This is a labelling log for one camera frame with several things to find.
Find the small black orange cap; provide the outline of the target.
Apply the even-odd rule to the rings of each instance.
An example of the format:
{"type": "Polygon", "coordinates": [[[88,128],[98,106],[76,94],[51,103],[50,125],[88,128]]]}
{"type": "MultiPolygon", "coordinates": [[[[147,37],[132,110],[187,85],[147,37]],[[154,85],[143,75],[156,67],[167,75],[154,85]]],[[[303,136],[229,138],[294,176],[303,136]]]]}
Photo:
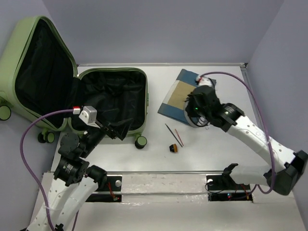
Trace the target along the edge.
{"type": "Polygon", "coordinates": [[[178,152],[178,147],[177,147],[177,145],[176,145],[176,144],[170,145],[170,146],[169,146],[169,151],[170,151],[171,153],[177,153],[177,152],[178,152]]]}

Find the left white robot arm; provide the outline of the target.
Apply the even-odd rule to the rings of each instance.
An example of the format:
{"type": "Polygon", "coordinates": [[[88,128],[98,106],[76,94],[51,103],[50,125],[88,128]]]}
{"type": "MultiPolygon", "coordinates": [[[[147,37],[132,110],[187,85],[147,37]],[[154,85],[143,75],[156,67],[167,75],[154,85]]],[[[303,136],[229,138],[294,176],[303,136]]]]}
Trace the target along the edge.
{"type": "Polygon", "coordinates": [[[132,123],[132,118],[115,123],[95,121],[81,136],[67,133],[62,137],[50,189],[40,189],[44,202],[26,230],[64,231],[76,221],[81,206],[93,192],[103,189],[108,179],[104,169],[90,165],[85,158],[105,136],[123,140],[132,123]]]}

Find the green hard-shell suitcase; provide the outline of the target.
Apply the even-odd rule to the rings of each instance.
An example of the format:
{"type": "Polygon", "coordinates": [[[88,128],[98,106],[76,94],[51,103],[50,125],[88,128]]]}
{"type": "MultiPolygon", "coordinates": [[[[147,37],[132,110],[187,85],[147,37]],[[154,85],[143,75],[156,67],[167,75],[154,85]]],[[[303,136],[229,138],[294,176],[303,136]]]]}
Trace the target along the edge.
{"type": "Polygon", "coordinates": [[[0,118],[14,111],[37,123],[41,143],[52,143],[65,128],[77,134],[86,125],[76,116],[57,114],[74,106],[94,107],[109,121],[132,119],[127,132],[142,149],[148,99],[147,76],[135,67],[91,68],[78,72],[77,63],[52,21],[45,16],[19,20],[0,59],[0,118]]]}

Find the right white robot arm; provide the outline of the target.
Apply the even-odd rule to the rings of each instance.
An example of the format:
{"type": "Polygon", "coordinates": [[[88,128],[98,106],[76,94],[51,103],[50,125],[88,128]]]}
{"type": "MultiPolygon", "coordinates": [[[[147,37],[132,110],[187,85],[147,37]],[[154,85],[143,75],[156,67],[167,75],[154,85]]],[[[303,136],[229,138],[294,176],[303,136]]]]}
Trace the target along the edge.
{"type": "Polygon", "coordinates": [[[295,152],[266,135],[236,105],[221,103],[213,87],[195,88],[187,96],[184,112],[190,123],[192,118],[203,118],[206,124],[240,140],[267,163],[258,167],[230,164],[221,174],[225,188],[232,189],[237,184],[267,185],[280,195],[288,195],[303,175],[308,163],[306,152],[295,152]]]}

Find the white and black item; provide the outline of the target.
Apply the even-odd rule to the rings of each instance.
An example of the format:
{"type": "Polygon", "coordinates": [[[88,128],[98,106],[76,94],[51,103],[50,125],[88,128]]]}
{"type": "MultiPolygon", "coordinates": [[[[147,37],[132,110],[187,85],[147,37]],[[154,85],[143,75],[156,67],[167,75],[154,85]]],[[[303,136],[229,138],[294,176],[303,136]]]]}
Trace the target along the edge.
{"type": "Polygon", "coordinates": [[[188,96],[184,104],[184,116],[193,128],[208,128],[210,123],[205,118],[204,105],[195,96],[188,96]]]}

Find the blue and tan cloth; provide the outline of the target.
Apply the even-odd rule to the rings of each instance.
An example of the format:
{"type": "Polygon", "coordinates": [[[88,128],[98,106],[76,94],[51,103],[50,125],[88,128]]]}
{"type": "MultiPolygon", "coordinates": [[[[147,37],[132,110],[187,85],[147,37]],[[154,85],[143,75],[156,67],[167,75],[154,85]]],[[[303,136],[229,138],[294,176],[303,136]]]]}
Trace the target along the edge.
{"type": "Polygon", "coordinates": [[[199,74],[182,69],[158,109],[158,113],[188,124],[184,116],[185,100],[196,87],[195,78],[199,74]]]}

